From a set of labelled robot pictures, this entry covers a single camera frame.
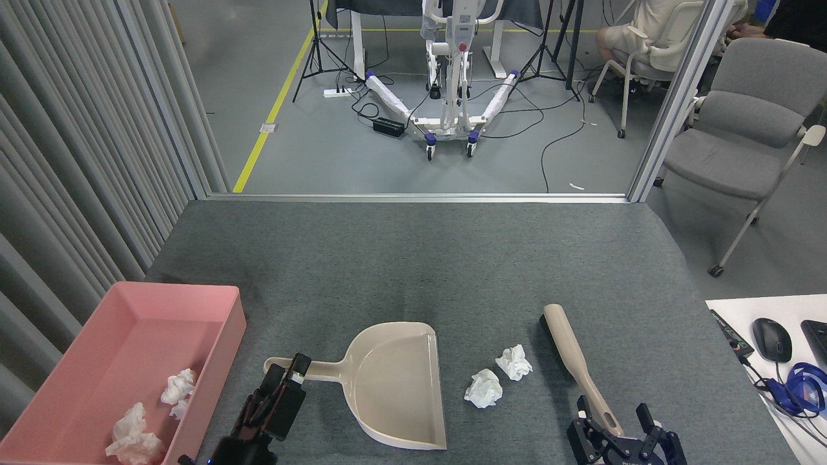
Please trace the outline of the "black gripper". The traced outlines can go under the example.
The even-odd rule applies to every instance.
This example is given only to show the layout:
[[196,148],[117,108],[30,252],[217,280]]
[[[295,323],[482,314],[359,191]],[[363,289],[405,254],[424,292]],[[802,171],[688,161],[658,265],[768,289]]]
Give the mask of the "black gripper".
[[612,436],[592,418],[585,395],[580,395],[576,405],[577,416],[567,436],[577,464],[687,464],[679,436],[658,426],[647,404],[637,407],[644,440]]
[[261,385],[248,395],[231,436],[216,445],[213,464],[277,464],[269,445],[273,438],[286,439],[306,397],[302,384],[311,362],[296,353],[287,368],[271,364]]

